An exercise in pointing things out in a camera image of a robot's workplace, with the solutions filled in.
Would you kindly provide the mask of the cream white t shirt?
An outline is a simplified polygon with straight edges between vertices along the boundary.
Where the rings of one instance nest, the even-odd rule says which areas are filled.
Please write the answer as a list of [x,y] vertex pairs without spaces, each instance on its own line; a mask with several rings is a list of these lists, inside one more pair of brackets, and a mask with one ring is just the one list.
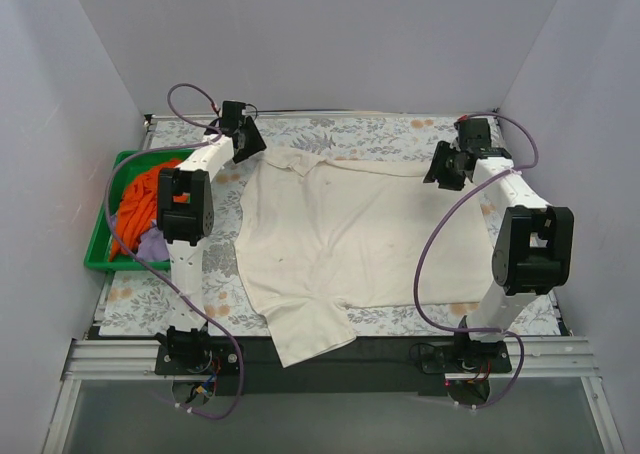
[[352,342],[351,308],[482,299],[493,247],[481,207],[424,183],[426,170],[285,147],[261,155],[235,253],[283,366]]

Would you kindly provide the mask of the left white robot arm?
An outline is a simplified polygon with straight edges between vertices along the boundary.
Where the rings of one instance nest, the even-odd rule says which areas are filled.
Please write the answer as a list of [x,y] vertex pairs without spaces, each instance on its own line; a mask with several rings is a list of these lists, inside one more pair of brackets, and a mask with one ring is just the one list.
[[252,104],[225,101],[221,117],[205,131],[204,145],[177,166],[162,169],[158,177],[157,226],[169,254],[170,282],[179,296],[169,328],[158,340],[170,360],[193,374],[205,372],[214,359],[202,288],[205,240],[214,226],[211,181],[226,164],[241,163],[266,149],[257,114]]

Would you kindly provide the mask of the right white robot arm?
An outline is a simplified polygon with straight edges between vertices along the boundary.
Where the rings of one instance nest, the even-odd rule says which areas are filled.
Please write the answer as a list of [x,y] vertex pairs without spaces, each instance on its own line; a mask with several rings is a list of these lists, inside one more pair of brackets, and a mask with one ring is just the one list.
[[554,207],[523,179],[536,166],[522,166],[494,145],[488,114],[459,118],[454,142],[437,144],[424,180],[440,189],[484,192],[502,215],[491,257],[492,283],[478,308],[452,329],[450,343],[435,348],[444,364],[464,371],[508,361],[505,338],[521,312],[537,297],[567,282],[573,242],[574,214]]

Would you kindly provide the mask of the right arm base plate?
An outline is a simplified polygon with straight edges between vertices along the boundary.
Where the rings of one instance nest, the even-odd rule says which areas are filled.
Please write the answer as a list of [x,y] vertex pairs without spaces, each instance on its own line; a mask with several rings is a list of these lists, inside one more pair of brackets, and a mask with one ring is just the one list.
[[409,348],[409,359],[426,374],[507,374],[512,370],[504,342],[419,342]]

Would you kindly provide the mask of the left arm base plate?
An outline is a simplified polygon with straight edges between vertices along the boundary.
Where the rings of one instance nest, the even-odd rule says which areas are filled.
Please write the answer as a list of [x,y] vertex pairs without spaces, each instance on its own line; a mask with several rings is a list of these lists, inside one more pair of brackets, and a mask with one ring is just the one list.
[[178,353],[160,346],[153,372],[159,376],[240,375],[239,356],[228,342],[210,342],[200,353]]

